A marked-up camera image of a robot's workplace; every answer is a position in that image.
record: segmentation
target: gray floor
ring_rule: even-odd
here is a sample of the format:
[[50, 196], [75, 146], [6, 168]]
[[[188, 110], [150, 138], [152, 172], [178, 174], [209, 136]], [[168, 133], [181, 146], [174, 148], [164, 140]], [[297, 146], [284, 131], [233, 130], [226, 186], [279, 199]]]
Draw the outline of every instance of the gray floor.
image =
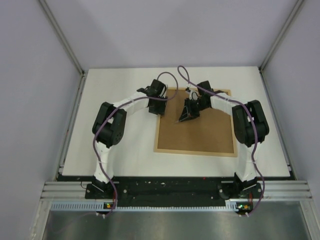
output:
[[308, 240], [300, 204], [263, 202], [249, 218], [233, 212], [50, 213], [44, 240]]

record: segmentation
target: white wall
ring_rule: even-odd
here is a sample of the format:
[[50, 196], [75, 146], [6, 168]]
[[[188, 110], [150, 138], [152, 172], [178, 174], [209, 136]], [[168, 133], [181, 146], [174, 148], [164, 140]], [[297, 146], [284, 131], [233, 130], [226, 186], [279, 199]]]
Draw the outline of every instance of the white wall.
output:
[[320, 1], [308, 0], [265, 75], [298, 176], [320, 210]]
[[79, 74], [37, 1], [0, 2], [0, 239], [25, 239]]
[[84, 69], [259, 66], [296, 0], [47, 0]]

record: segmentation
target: brown surface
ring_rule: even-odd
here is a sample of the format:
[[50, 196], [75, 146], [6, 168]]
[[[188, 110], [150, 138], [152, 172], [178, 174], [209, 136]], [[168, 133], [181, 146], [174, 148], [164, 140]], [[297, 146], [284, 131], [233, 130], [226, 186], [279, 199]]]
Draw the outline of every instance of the brown surface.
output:
[[[174, 94], [169, 88], [167, 96]], [[155, 136], [155, 152], [236, 157], [236, 139], [231, 117], [217, 109], [208, 108], [200, 112], [200, 117], [176, 122], [183, 110], [185, 89], [170, 100], [165, 115], [158, 119]]]

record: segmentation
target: metal frame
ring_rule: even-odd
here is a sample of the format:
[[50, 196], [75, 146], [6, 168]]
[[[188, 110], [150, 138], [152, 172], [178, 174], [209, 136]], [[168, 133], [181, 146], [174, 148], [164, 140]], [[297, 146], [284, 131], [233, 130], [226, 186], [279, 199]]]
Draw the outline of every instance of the metal frame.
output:
[[[85, 86], [85, 81], [87, 75], [85, 74], [83, 68], [81, 67], [76, 55], [74, 54], [70, 44], [68, 43], [63, 31], [61, 30], [60, 26], [58, 25], [50, 7], [48, 6], [46, 0], [37, 0], [41, 9], [43, 10], [45, 16], [47, 17], [49, 23], [51, 24], [54, 32], [56, 33], [63, 49], [65, 50], [68, 57], [71, 59], [72, 63], [76, 67], [77, 71], [81, 76], [81, 80], [78, 87], [78, 92], [76, 94], [74, 100], [74, 106], [71, 112], [71, 116], [69, 118], [69, 124], [67, 128], [67, 133], [63, 140], [63, 145], [61, 147], [61, 151], [59, 153], [59, 165], [58, 169], [56, 170], [56, 175], [63, 169], [65, 157], [67, 154], [71, 133], [75, 124], [76, 115], [78, 111], [78, 107], [80, 104], [82, 92]], [[292, 9], [290, 15], [288, 16], [286, 22], [284, 23], [281, 31], [279, 32], [277, 38], [275, 39], [272, 47], [270, 48], [269, 52], [267, 53], [266, 57], [264, 58], [261, 66], [259, 67], [261, 80], [265, 88], [265, 92], [267, 98], [269, 100], [272, 114], [276, 123], [278, 135], [280, 136], [281, 146], [284, 150], [286, 155], [286, 160], [289, 163], [289, 167], [292, 167], [293, 170], [295, 169], [293, 163], [290, 162], [289, 153], [285, 145], [285, 141], [283, 138], [283, 131], [279, 121], [277, 120], [277, 112], [274, 108], [274, 103], [271, 100], [271, 96], [269, 94], [269, 87], [268, 82], [264, 76], [264, 70], [266, 69], [268, 63], [270, 62], [271, 58], [281, 45], [282, 40], [286, 36], [289, 28], [293, 24], [294, 20], [298, 16], [300, 10], [302, 9], [305, 0], [297, 0], [294, 8]], [[60, 210], [63, 211], [65, 208], [66, 210], [70, 210], [70, 206], [76, 208], [77, 211], [88, 211], [90, 210], [101, 210], [101, 203], [108, 203], [112, 202], [112, 199], [102, 199], [93, 201], [92, 199], [85, 199], [85, 193], [87, 184], [90, 182], [56, 182], [56, 181], [49, 181], [46, 182], [43, 191], [41, 194], [41, 198], [38, 205], [37, 214], [34, 220], [33, 227], [31, 229], [31, 233], [29, 239], [32, 240], [41, 240], [43, 238], [43, 234], [45, 231], [45, 227], [47, 224], [49, 212], [54, 206], [53, 210]], [[243, 201], [243, 199], [229, 199], [226, 201], [228, 206], [232, 206], [235, 202]], [[284, 202], [296, 202], [300, 201], [301, 209], [305, 218], [305, 223], [308, 227], [310, 235], [313, 240], [319, 239], [320, 240], [320, 225], [319, 220], [317, 217], [317, 210], [315, 208], [315, 204], [313, 202], [313, 198], [308, 186], [307, 181], [303, 180], [286, 180], [286, 181], [266, 181], [265, 182], [265, 193], [264, 198], [262, 199], [263, 202], [268, 201], [284, 201]], [[157, 211], [157, 208], [124, 208], [119, 209], [121, 211]], [[182, 209], [184, 211], [191, 211], [192, 209]], [[203, 211], [210, 211], [212, 209], [204, 208]], [[179, 211], [179, 209], [161, 209], [161, 211]]]

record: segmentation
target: wooden frame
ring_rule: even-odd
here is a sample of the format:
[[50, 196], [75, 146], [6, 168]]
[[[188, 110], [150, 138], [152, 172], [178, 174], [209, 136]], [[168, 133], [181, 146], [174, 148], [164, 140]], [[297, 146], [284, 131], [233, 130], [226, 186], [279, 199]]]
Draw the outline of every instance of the wooden frame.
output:
[[[175, 90], [174, 87], [169, 87], [168, 90]], [[231, 96], [231, 91], [229, 89], [220, 89], [224, 91], [229, 96]], [[201, 156], [217, 156], [217, 157], [237, 157], [238, 149], [237, 149], [237, 139], [235, 136], [234, 130], [234, 122], [231, 118], [231, 131], [232, 131], [232, 144], [233, 144], [233, 152], [209, 152], [209, 151], [191, 151], [191, 150], [173, 150], [173, 149], [163, 149], [158, 148], [158, 140], [159, 140], [159, 131], [160, 131], [160, 121], [161, 116], [159, 115], [156, 122], [156, 130], [155, 130], [155, 141], [154, 141], [154, 152], [155, 153], [166, 153], [166, 154], [185, 154], [185, 155], [201, 155]]]

